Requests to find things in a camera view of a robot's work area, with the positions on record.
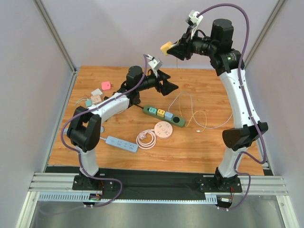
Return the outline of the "orange charger plug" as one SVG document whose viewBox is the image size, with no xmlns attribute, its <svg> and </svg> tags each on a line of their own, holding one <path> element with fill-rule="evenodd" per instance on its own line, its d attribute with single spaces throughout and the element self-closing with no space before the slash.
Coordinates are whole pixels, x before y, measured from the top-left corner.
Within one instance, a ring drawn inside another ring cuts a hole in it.
<svg viewBox="0 0 304 228">
<path fill-rule="evenodd" d="M 168 53 L 167 53 L 167 51 L 169 50 L 169 49 L 171 49 L 171 47 L 172 47 L 172 42 L 167 42 L 167 43 L 165 43 L 164 45 L 162 45 L 161 46 L 161 52 L 165 55 L 165 56 L 167 56 L 168 55 Z"/>
</svg>

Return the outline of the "green power strip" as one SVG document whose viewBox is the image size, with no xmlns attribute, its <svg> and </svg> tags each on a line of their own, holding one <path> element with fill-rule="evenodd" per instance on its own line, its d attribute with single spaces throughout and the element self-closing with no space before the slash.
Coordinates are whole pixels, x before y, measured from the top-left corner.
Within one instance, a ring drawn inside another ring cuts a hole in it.
<svg viewBox="0 0 304 228">
<path fill-rule="evenodd" d="M 173 113 L 170 113 L 168 111 L 164 111 L 162 109 L 158 109 L 150 105 L 144 106 L 142 111 L 143 113 L 151 117 L 157 118 L 161 121 L 167 121 L 170 124 L 173 124 L 181 128 L 185 127 L 186 120 L 183 117 L 174 115 Z"/>
</svg>

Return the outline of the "pink round power strip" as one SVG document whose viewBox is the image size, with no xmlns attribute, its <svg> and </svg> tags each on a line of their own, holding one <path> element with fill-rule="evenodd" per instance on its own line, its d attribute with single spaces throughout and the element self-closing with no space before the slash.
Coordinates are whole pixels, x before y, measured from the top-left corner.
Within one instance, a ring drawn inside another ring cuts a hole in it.
<svg viewBox="0 0 304 228">
<path fill-rule="evenodd" d="M 136 144 L 139 148 L 149 150 L 156 145 L 157 139 L 167 140 L 172 136 L 173 127 L 169 122 L 160 121 L 153 129 L 147 129 L 140 132 L 136 137 Z M 151 137 L 149 142 L 143 142 L 147 135 Z"/>
</svg>

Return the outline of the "pink charger plug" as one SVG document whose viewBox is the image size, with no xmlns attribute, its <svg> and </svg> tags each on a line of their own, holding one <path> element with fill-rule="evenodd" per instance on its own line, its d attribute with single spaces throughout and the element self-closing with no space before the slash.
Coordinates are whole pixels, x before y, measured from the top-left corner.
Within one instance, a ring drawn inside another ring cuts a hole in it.
<svg viewBox="0 0 304 228">
<path fill-rule="evenodd" d="M 111 84 L 110 81 L 104 81 L 104 82 L 102 82 L 102 84 L 101 84 L 101 89 L 102 89 L 102 91 L 111 90 L 112 87 L 113 87 L 113 85 Z"/>
</svg>

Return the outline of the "beige patterned cube charger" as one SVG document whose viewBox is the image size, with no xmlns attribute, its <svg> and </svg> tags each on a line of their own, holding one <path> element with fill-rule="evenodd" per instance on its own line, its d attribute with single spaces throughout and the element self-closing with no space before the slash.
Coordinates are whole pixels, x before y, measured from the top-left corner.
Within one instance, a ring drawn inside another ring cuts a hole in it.
<svg viewBox="0 0 304 228">
<path fill-rule="evenodd" d="M 102 102 L 102 98 L 99 94 L 91 96 L 90 99 L 91 99 L 93 105 L 97 105 Z"/>
</svg>

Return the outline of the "light blue small charger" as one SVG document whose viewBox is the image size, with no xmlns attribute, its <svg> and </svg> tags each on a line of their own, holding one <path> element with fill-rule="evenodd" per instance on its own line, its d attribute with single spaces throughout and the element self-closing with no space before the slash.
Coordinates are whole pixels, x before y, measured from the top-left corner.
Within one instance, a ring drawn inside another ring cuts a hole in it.
<svg viewBox="0 0 304 228">
<path fill-rule="evenodd" d="M 92 100 L 88 99 L 85 101 L 86 107 L 91 107 L 92 106 Z"/>
</svg>

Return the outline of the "light blue power strip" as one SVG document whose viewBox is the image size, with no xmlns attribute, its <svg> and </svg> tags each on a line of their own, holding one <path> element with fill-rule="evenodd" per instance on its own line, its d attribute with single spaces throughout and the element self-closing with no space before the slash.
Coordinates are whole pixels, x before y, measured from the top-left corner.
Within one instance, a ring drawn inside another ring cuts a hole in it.
<svg viewBox="0 0 304 228">
<path fill-rule="evenodd" d="M 67 135 L 67 131 L 68 129 L 64 129 L 61 136 L 62 136 L 62 139 L 64 134 Z M 101 126 L 101 130 L 100 130 L 100 133 L 103 133 L 104 132 L 104 127 Z M 118 139 L 118 138 L 115 138 L 115 137 L 112 137 L 112 136 L 108 136 L 107 138 L 103 138 L 100 136 L 100 139 L 104 140 L 106 144 L 108 145 L 111 145 L 111 146 L 114 146 L 116 148 L 119 148 L 119 149 L 123 149 L 123 150 L 126 150 L 126 151 L 130 151 L 130 152 L 133 152 L 133 153 L 136 153 L 137 150 L 138 150 L 138 145 L 135 144 L 135 143 L 132 143 L 132 142 L 128 142 L 128 141 L 125 141 L 125 140 L 121 140 L 121 139 Z M 78 148 L 77 146 L 75 147 L 75 150 L 77 153 L 83 153 L 83 154 L 89 154 L 90 152 L 93 152 L 95 153 L 95 148 L 90 150 L 90 151 L 86 151 L 86 152 L 83 152 L 81 148 Z"/>
</svg>

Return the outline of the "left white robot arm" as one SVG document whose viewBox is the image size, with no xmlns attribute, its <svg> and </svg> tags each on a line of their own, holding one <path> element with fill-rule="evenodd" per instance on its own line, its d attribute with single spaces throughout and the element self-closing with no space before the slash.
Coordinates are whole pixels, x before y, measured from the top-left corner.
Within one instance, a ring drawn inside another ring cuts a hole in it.
<svg viewBox="0 0 304 228">
<path fill-rule="evenodd" d="M 100 130 L 103 122 L 119 112 L 140 103 L 139 93 L 143 90 L 155 88 L 157 92 L 166 96 L 179 87 L 168 80 L 170 76 L 161 70 L 145 75 L 140 66 L 132 66 L 122 83 L 111 97 L 96 106 L 84 108 L 78 107 L 67 130 L 70 139 L 78 153 L 80 172 L 92 179 L 97 179 L 99 167 L 96 162 L 95 148 L 100 140 Z"/>
</svg>

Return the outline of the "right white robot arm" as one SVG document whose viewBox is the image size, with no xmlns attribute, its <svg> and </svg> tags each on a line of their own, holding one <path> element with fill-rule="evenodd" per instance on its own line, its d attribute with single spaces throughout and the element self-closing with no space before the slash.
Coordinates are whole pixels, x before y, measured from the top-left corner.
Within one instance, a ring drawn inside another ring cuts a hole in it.
<svg viewBox="0 0 304 228">
<path fill-rule="evenodd" d="M 241 53 L 232 48 L 233 32 L 234 27 L 230 20 L 216 19 L 212 23 L 210 36 L 201 38 L 196 33 L 196 24 L 190 23 L 178 41 L 168 42 L 161 47 L 165 55 L 172 55 L 180 60 L 189 60 L 193 54 L 208 56 L 227 92 L 234 127 L 222 133 L 226 149 L 215 172 L 219 183 L 232 181 L 237 177 L 236 169 L 242 152 L 246 152 L 268 130 L 268 124 L 260 121 L 252 104 Z"/>
</svg>

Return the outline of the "yellow charger plug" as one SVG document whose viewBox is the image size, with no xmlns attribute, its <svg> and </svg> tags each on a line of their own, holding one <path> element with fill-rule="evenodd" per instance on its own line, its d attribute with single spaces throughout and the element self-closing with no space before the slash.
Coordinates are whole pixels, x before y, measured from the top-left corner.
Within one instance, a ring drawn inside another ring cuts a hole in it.
<svg viewBox="0 0 304 228">
<path fill-rule="evenodd" d="M 160 116 L 161 118 L 164 118 L 165 113 L 166 113 L 166 112 L 165 112 L 164 110 L 162 110 L 162 109 L 158 109 L 158 110 L 157 110 L 157 115 Z"/>
</svg>

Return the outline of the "teal charger plug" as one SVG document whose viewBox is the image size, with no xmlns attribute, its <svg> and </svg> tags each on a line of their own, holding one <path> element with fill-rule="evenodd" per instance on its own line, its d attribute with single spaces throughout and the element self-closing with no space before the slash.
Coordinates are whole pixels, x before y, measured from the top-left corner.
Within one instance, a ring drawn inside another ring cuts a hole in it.
<svg viewBox="0 0 304 228">
<path fill-rule="evenodd" d="M 154 107 L 149 107 L 148 111 L 150 114 L 157 115 L 157 109 Z"/>
</svg>

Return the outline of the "blue charger plug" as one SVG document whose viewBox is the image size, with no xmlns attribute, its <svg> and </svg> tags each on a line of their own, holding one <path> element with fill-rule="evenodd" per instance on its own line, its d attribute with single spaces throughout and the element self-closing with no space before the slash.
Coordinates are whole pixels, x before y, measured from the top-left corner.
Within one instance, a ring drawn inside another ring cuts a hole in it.
<svg viewBox="0 0 304 228">
<path fill-rule="evenodd" d="M 164 118 L 165 118 L 165 120 L 167 120 L 167 121 L 172 121 L 172 119 L 173 119 L 173 114 L 170 113 L 170 112 L 165 112 Z"/>
</svg>

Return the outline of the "black base mat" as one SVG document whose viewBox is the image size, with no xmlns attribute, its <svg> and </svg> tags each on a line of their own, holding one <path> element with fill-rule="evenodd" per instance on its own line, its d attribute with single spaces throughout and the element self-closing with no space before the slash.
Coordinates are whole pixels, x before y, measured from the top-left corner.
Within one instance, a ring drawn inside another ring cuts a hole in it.
<svg viewBox="0 0 304 228">
<path fill-rule="evenodd" d="M 124 195 L 186 200 L 201 199 L 210 192 L 242 192 L 238 177 L 225 179 L 203 173 L 100 169 L 96 174 L 101 178 L 98 181 L 81 174 L 78 167 L 47 167 L 46 172 L 75 173 L 73 190 L 91 190 L 93 194 L 108 199 Z"/>
</svg>

